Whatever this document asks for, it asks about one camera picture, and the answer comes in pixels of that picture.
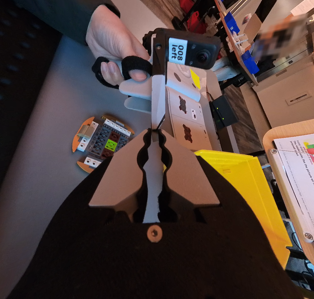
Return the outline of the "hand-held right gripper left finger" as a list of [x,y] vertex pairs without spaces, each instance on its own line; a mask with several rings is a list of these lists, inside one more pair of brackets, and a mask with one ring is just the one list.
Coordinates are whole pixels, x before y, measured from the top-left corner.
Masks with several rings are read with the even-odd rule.
[[131,222],[143,222],[148,198],[143,167],[148,161],[150,144],[151,129],[146,129],[113,155],[90,207],[124,211]]

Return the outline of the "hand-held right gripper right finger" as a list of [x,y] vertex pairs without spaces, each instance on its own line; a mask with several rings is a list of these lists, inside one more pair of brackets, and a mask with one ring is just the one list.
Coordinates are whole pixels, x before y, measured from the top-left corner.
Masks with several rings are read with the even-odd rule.
[[158,197],[160,222],[205,223],[200,208],[220,204],[197,156],[165,130],[158,131],[164,165],[162,191]]

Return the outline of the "yellow plastic bin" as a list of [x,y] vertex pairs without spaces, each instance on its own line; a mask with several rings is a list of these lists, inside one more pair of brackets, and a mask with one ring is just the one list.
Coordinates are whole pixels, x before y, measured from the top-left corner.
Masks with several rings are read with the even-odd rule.
[[195,154],[220,204],[200,208],[206,222],[169,223],[169,234],[180,256],[191,256],[201,273],[210,270],[239,276],[281,273],[291,246],[273,195],[257,158],[228,152],[201,150]]

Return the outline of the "person's left forearm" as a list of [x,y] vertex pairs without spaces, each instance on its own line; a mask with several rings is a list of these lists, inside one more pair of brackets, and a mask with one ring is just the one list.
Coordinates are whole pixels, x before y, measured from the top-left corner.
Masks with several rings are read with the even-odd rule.
[[84,44],[89,21],[100,5],[105,5],[120,18],[111,0],[13,0],[19,6],[58,30]]

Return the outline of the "person's left hand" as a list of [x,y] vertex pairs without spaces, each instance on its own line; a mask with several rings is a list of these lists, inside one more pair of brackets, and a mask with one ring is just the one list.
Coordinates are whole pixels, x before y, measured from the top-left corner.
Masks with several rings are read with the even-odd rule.
[[101,63],[100,71],[104,81],[111,85],[120,85],[124,81],[117,65],[118,61],[129,56],[145,60],[150,58],[139,40],[117,15],[104,5],[98,6],[91,16],[86,42],[96,58],[104,57],[109,60]]

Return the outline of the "red bag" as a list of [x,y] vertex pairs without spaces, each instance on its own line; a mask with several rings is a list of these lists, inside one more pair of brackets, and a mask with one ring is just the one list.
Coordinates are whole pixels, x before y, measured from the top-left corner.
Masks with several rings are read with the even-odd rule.
[[194,5],[194,0],[179,0],[179,5],[182,11],[186,14]]
[[205,34],[208,24],[199,17],[199,12],[195,11],[186,22],[187,30],[192,33]]

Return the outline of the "yellow sticky note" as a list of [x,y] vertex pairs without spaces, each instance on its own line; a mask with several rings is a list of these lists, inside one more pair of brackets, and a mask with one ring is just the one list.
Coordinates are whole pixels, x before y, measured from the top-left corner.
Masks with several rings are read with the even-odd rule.
[[192,69],[190,69],[190,74],[191,74],[194,85],[198,89],[201,89],[200,77]]

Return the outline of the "wooden office table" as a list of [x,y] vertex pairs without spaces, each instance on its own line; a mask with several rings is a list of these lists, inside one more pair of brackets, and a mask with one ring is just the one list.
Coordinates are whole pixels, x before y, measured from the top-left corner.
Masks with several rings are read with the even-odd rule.
[[245,66],[244,61],[242,60],[242,52],[238,47],[240,44],[236,44],[236,41],[234,40],[234,37],[226,24],[226,9],[224,5],[222,4],[221,0],[214,0],[214,2],[219,12],[219,21],[216,22],[216,27],[218,30],[216,35],[220,36],[230,63],[234,67],[240,69],[240,73],[237,76],[220,83],[220,89],[224,91],[225,88],[230,85],[234,85],[235,83],[241,86],[247,82],[252,86],[257,86],[258,82],[256,77],[249,72]]

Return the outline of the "brick model on orange plate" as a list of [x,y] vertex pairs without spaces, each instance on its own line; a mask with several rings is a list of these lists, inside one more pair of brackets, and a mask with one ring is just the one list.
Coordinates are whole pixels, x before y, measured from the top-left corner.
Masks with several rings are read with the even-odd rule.
[[131,127],[120,122],[116,117],[102,115],[85,120],[72,141],[72,152],[80,151],[83,158],[77,165],[90,174],[105,159],[112,157],[134,136]]

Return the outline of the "blue storage bin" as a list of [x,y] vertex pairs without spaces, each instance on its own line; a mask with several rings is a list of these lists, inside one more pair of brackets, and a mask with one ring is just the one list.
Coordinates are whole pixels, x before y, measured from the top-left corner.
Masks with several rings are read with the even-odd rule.
[[226,26],[228,27],[228,29],[230,30],[232,34],[233,33],[238,34],[240,32],[237,22],[235,21],[231,12],[228,12],[226,14],[226,16],[224,17],[224,20],[225,20]]
[[256,74],[259,72],[259,68],[256,65],[255,61],[253,60],[251,53],[247,50],[242,56],[242,61],[244,62],[246,68],[248,69],[250,74]]

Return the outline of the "black device with green lights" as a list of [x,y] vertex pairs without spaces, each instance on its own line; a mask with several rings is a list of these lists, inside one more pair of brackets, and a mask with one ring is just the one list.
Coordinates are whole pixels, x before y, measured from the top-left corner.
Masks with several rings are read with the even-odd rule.
[[225,94],[209,102],[217,130],[239,122],[239,118]]

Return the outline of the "printed instruction sheet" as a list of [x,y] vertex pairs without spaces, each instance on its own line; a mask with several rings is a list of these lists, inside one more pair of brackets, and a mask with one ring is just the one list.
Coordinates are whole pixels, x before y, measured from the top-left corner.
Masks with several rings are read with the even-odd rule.
[[274,139],[273,155],[297,215],[302,238],[314,238],[314,134]]

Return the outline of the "black dotted fabric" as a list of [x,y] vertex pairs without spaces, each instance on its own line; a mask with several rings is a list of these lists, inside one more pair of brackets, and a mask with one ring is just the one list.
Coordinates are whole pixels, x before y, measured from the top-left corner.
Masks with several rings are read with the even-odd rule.
[[13,0],[0,0],[0,183],[44,83],[61,33]]

